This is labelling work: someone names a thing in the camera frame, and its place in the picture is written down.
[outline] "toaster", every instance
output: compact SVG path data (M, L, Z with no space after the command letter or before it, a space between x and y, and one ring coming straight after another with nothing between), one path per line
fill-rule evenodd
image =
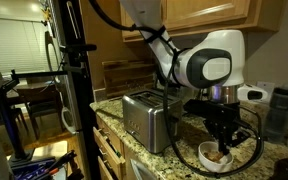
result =
M168 96L171 133L177 135L177 122L182 117L182 101ZM171 143L163 113L163 93L142 89L122 98L124 128L151 153L160 153Z

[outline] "white bowl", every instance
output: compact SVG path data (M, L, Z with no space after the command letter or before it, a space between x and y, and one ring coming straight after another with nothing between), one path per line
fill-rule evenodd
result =
M233 156L231 153L224 156L220 163L213 162L207 159L204 155L205 152L218 151L218 144L216 142L206 141L199 145L198 147L198 159L201 164L211 172L227 172L231 169L233 163Z

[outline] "granite countertop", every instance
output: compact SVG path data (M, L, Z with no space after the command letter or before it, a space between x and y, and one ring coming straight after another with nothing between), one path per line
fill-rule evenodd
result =
M257 111L261 109L255 104L244 104ZM161 179L212 179L193 173L176 157L173 149L168 147L160 154L149 153L143 145L124 130L121 100L106 100L92 103L91 108L116 133L122 142L130 148L147 168ZM242 118L249 115L241 112ZM177 146L184 159L191 165L206 171L198 160L198 146L200 143L212 140L204 128L202 118L195 115L185 115L178 124L180 140ZM251 157L255 149L255 139L249 138L230 152L234 156L232 168L240 167ZM288 148L265 142L264 153L261 158L245 171L222 179L268 179L274 173L274 163L288 158Z

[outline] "window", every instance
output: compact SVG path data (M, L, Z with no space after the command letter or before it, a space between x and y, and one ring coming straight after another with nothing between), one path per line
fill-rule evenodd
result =
M16 73L50 71L45 50L46 31L47 28L40 22L0 19L1 73L10 75L12 69ZM60 53L56 39L53 41L56 53L51 45L48 48L52 69L56 71Z

